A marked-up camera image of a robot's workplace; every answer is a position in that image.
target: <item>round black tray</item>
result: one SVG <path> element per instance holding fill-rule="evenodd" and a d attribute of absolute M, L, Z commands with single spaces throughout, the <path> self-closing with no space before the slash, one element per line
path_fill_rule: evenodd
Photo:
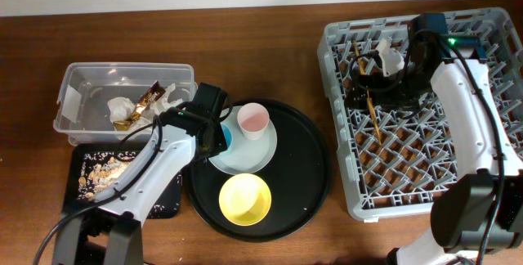
<path fill-rule="evenodd" d="M 205 222 L 226 236 L 260 242 L 287 236 L 311 220 L 329 190 L 331 167 L 320 131 L 304 114 L 277 101 L 239 101 L 235 106 L 249 102 L 269 110 L 278 135 L 274 157 L 255 173 L 267 183 L 272 195 L 266 217 L 249 227 L 229 222 L 221 213 L 218 196 L 231 175 L 208 160 L 185 168 L 184 177 L 190 200 Z"/>

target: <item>white plate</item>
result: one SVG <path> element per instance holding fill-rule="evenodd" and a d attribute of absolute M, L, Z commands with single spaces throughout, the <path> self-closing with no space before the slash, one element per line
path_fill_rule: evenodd
<path fill-rule="evenodd" d="M 263 137 L 255 141 L 245 138 L 236 119 L 240 108 L 241 106 L 235 106 L 229 117 L 221 122 L 232 134 L 230 151 L 209 159 L 216 168 L 231 175 L 255 173 L 265 167 L 275 154 L 278 142 L 276 128 L 270 120 Z M 221 115 L 225 115 L 227 111 L 229 109 L 223 110 Z"/>

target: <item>wooden table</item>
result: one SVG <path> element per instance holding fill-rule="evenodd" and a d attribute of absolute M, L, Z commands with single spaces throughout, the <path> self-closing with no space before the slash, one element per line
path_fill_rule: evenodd
<path fill-rule="evenodd" d="M 364 2 L 301 7 L 148 11 L 0 18 L 0 259 L 27 264 L 56 223 L 73 147 L 55 132 L 56 98 L 68 64 L 77 61 L 186 63 L 198 82 L 235 99 L 265 97 L 309 116 L 324 134 L 333 185 L 323 207 L 282 240 L 244 243 L 215 232 L 184 196 L 174 219 L 148 221 L 148 262 L 366 264 L 407 245 L 428 215 L 364 224 L 347 211 L 336 159 L 333 117 L 316 48 L 327 23 L 423 11 L 503 7 L 523 33 L 523 0 Z M 50 262 L 52 245 L 42 259 Z M 487 263 L 521 263 L 522 249 Z"/>

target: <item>plastic bin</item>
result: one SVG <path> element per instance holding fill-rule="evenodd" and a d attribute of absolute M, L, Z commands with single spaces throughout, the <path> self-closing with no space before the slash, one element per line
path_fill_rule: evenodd
<path fill-rule="evenodd" d="M 437 98 L 412 119 L 375 106 L 378 126 L 386 140 L 379 148 L 370 115 L 344 106 L 346 89 L 340 72 L 355 52 L 373 50 L 383 38 L 405 56 L 407 25 L 418 15 L 329 24 L 318 46 L 321 77 L 337 134 L 337 159 L 346 204 L 357 220 L 428 213 L 433 200 L 456 181 L 454 145 L 445 113 Z M 490 89 L 505 131 L 523 158 L 523 47 L 504 9 L 445 12 L 451 35 L 476 35 L 488 56 Z M 379 70 L 366 60 L 368 74 Z"/>
<path fill-rule="evenodd" d="M 69 143 L 117 142 L 129 132 L 115 131 L 107 101 L 127 97 L 137 103 L 154 83 L 177 88 L 168 100 L 190 101 L 194 96 L 194 71 L 190 65 L 155 63 L 73 63 L 65 71 L 53 127 L 69 135 Z M 130 140 L 144 142 L 148 133 Z"/>

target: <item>trash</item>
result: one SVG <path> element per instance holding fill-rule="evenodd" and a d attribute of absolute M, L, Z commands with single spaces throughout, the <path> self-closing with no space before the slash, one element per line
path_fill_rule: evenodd
<path fill-rule="evenodd" d="M 391 48 L 391 40 L 380 40 L 376 50 L 379 51 L 379 57 L 382 59 L 383 75 L 385 77 L 398 73 L 403 69 L 405 61 L 397 49 Z"/>
<path fill-rule="evenodd" d="M 87 174 L 86 165 L 82 166 L 82 176 L 78 179 L 78 198 L 94 199 L 94 195 L 103 191 L 118 179 L 129 166 L 128 162 L 121 162 L 110 157 L 106 164 L 96 164 L 92 167 L 87 179 L 83 174 Z"/>
<path fill-rule="evenodd" d="M 155 115 L 160 115 L 169 108 L 182 103 L 182 99 L 168 102 L 169 95 L 175 89 L 175 83 L 163 89 L 156 82 L 140 99 L 138 106 L 126 97 L 115 97 L 107 101 L 110 111 L 109 119 L 114 128 L 119 131 L 134 131 L 151 124 Z"/>

